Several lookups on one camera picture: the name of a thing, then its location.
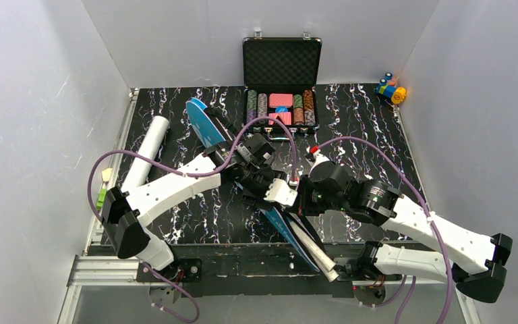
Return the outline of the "green clip on rail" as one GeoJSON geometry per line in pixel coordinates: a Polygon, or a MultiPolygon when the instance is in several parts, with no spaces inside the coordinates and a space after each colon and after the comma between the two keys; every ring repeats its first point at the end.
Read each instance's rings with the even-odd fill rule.
{"type": "Polygon", "coordinates": [[[98,192],[98,197],[96,200],[96,209],[98,211],[100,211],[104,206],[106,194],[107,194],[106,188],[101,188],[98,192]]]}

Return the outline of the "black poker chip case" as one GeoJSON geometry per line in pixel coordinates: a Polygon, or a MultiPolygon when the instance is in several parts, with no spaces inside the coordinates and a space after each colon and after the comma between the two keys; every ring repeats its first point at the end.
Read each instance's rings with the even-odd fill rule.
{"type": "Polygon", "coordinates": [[[293,135],[315,134],[320,127],[315,85],[321,52],[317,37],[244,38],[244,122],[269,116],[293,135]]]}

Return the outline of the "colourful toy block train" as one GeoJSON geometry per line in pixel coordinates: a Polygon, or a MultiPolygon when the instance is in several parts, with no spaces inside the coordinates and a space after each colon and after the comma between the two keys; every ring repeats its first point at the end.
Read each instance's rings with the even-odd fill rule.
{"type": "Polygon", "coordinates": [[[395,105],[402,103],[407,96],[406,88],[399,86],[397,79],[390,72],[379,80],[375,93],[389,99],[395,105]]]}

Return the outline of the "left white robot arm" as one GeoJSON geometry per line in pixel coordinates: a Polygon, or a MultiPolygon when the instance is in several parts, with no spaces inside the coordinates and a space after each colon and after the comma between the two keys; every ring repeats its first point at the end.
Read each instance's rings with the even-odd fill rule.
{"type": "Polygon", "coordinates": [[[283,172],[271,169],[274,151],[259,134],[243,143],[222,141],[153,182],[125,192],[118,187],[108,190],[100,217],[117,257],[136,257],[156,270],[168,267],[174,254],[148,225],[170,208],[225,182],[247,190],[262,209],[291,207],[297,192],[283,172]]]}

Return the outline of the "blue racket cover bag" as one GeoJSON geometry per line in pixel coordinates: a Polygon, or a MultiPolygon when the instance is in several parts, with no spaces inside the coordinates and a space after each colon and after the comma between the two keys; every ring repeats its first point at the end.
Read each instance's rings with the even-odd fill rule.
{"type": "Polygon", "coordinates": [[[226,119],[220,109],[213,109],[197,98],[185,103],[185,111],[192,129],[204,145],[204,154],[221,166],[229,164],[219,173],[222,180],[234,182],[243,190],[245,204],[257,208],[303,257],[316,272],[328,273],[332,269],[323,262],[324,249],[316,242],[304,225],[286,212],[287,204],[277,198],[296,201],[294,186],[288,184],[283,171],[272,168],[275,149],[261,134],[247,138],[226,119]]]}

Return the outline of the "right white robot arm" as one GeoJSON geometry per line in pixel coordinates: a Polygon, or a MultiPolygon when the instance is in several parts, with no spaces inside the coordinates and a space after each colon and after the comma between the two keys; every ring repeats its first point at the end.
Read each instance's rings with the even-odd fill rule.
{"type": "Polygon", "coordinates": [[[355,179],[332,161],[315,164],[301,177],[293,208],[301,216],[342,211],[360,223],[407,235],[427,248],[367,242],[352,266],[356,275],[451,280],[462,294],[485,303],[495,303],[505,286],[512,238],[469,231],[383,182],[355,179]]]}

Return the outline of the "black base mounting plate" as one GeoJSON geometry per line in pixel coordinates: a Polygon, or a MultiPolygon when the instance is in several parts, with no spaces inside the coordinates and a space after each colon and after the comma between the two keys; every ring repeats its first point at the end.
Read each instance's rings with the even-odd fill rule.
{"type": "Polygon", "coordinates": [[[339,264],[349,263],[348,278],[329,282],[287,243],[255,244],[177,244],[172,265],[159,273],[181,286],[193,297],[267,295],[330,295],[352,297],[355,285],[399,284],[402,276],[385,279],[354,275],[355,258],[364,243],[326,243],[328,256],[339,264]]]}

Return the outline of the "white shuttlecock tube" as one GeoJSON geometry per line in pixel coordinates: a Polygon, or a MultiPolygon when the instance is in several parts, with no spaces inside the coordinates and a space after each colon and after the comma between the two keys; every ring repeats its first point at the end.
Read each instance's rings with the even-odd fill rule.
{"type": "MultiPolygon", "coordinates": [[[[137,153],[153,160],[163,143],[165,134],[169,129],[169,124],[170,122],[166,117],[160,115],[154,116],[137,153]]],[[[143,186],[148,178],[151,167],[152,165],[150,163],[135,157],[127,175],[123,179],[121,190],[126,192],[143,186]]]]}

